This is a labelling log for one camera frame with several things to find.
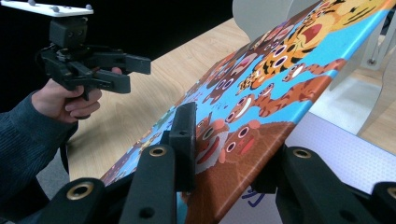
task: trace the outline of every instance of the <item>dark sleeve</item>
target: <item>dark sleeve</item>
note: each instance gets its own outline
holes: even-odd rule
[[[35,110],[32,94],[0,114],[0,206],[23,189],[54,158],[77,129]]]

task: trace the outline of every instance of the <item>wooden table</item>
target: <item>wooden table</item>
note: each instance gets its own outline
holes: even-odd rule
[[[79,122],[68,143],[70,180],[100,178],[216,62],[249,42],[234,20],[132,73],[132,92],[103,91],[101,108]]]

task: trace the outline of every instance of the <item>screw hole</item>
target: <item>screw hole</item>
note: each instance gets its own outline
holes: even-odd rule
[[[88,182],[88,181],[82,182],[75,185],[73,188],[67,191],[67,198],[72,201],[80,200],[90,195],[92,190],[93,190],[92,182]]]
[[[374,65],[376,65],[376,60],[375,60],[375,59],[369,59],[369,60],[367,61],[367,63],[368,63],[369,65],[371,65],[371,66],[374,66]]]
[[[352,213],[348,212],[347,210],[341,210],[340,215],[343,219],[345,219],[348,222],[357,222],[358,220],[356,219],[355,215]]]
[[[150,207],[142,208],[140,210],[139,216],[145,219],[154,217],[155,211]]]
[[[163,147],[155,147],[149,151],[149,154],[153,157],[161,157],[165,155],[166,149]]]
[[[303,150],[303,149],[295,149],[295,150],[293,150],[293,154],[294,154],[294,156],[302,158],[302,159],[311,158],[311,153],[309,153],[307,150]]]

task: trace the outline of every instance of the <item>finger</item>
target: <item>finger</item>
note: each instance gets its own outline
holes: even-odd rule
[[[76,122],[76,121],[78,121],[78,119],[76,119],[76,118],[74,118],[74,117],[71,117],[70,115],[66,116],[66,117],[63,119],[63,122],[66,122],[66,123],[74,123],[74,122]]]
[[[66,111],[70,112],[72,110],[84,108],[84,107],[87,107],[87,106],[89,106],[91,104],[94,104],[102,97],[102,92],[100,90],[98,90],[98,89],[93,89],[92,91],[90,91],[88,97],[89,97],[88,101],[86,101],[82,97],[78,97],[76,99],[73,99],[69,103],[67,103],[67,105],[65,106],[64,109]]]
[[[44,91],[51,92],[52,95],[56,97],[63,97],[63,98],[74,98],[79,97],[83,92],[84,88],[82,86],[76,86],[74,90],[68,91],[65,87],[61,86],[53,79],[50,79],[47,85],[43,89]]]
[[[73,118],[81,118],[81,117],[86,117],[89,116],[91,113],[95,112],[100,108],[99,102],[95,102],[91,105],[88,105],[83,108],[75,109],[70,111],[70,117]]]
[[[111,69],[111,72],[113,72],[113,73],[117,73],[117,74],[122,74],[122,71],[121,71],[121,69],[120,69],[120,68],[118,68],[118,67],[113,67],[113,68]]]

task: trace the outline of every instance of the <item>white surface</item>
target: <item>white surface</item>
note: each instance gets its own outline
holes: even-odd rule
[[[236,24],[254,40],[318,0],[233,0]]]
[[[28,2],[19,1],[1,1],[1,5],[4,7],[13,7],[20,10],[30,11],[38,14],[43,14],[51,17],[69,17],[69,16],[80,16],[93,14],[93,10],[88,10],[81,7],[66,7],[66,6],[55,6],[46,4],[35,4],[31,6]],[[53,10],[54,7],[59,8],[59,12]]]
[[[380,92],[379,86],[346,77],[334,90],[328,88],[323,92],[309,112],[356,134],[370,115]]]

